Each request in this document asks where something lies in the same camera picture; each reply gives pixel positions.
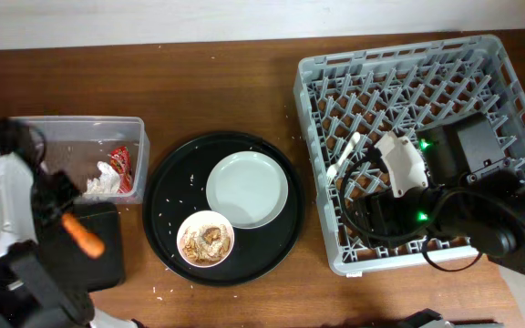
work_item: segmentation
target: orange object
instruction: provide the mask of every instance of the orange object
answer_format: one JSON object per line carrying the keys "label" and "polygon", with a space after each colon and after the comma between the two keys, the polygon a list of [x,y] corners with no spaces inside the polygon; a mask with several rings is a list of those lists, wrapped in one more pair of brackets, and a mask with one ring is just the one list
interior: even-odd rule
{"label": "orange object", "polygon": [[105,243],[82,226],[71,213],[62,215],[62,226],[88,257],[97,259],[105,252]]}

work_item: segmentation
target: bowl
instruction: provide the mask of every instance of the bowl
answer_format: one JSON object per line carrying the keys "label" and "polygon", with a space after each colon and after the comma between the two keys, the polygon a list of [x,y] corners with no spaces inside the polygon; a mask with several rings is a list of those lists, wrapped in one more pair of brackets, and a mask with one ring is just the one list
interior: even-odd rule
{"label": "bowl", "polygon": [[[183,239],[183,236],[185,235],[189,227],[200,227],[208,224],[222,225],[226,228],[226,231],[228,232],[228,236],[230,238],[230,247],[226,254],[217,262],[208,264],[197,263],[196,261],[188,258],[185,251],[183,251],[185,247],[185,240]],[[232,248],[234,247],[234,228],[232,227],[230,222],[220,213],[212,210],[201,210],[199,212],[191,214],[188,217],[188,219],[181,223],[180,228],[178,229],[176,244],[178,245],[178,252],[180,253],[181,258],[183,258],[184,261],[198,268],[211,268],[226,260],[228,255],[230,255],[230,253],[232,252]]]}

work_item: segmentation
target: green led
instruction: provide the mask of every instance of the green led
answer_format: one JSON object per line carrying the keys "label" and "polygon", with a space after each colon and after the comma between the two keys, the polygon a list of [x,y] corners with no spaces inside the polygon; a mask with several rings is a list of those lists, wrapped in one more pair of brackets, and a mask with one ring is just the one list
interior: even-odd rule
{"label": "green led", "polygon": [[426,221],[426,220],[428,220],[428,215],[423,213],[423,212],[419,212],[417,214],[417,220],[419,220],[419,221]]}
{"label": "green led", "polygon": [[420,149],[425,150],[428,146],[431,146],[432,144],[429,144],[426,140],[421,139],[420,140]]}

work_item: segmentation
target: wooden table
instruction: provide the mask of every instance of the wooden table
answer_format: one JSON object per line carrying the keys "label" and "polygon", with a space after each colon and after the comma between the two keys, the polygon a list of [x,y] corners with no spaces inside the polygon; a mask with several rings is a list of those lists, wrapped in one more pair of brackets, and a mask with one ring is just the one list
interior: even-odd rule
{"label": "wooden table", "polygon": [[[149,171],[184,140],[209,131],[244,131],[275,144],[299,170],[308,198],[301,239],[274,271],[241,286],[200,286],[167,271],[146,241],[141,206],[119,206],[127,280],[92,296],[113,315],[150,327],[369,326],[431,308],[449,320],[521,327],[508,287],[486,260],[455,274],[423,265],[356,279],[335,275],[312,204],[307,150],[291,138],[301,133],[293,102],[301,58],[472,34],[0,51],[0,117],[141,117],[151,142]],[[495,34],[525,90],[525,31]]]}

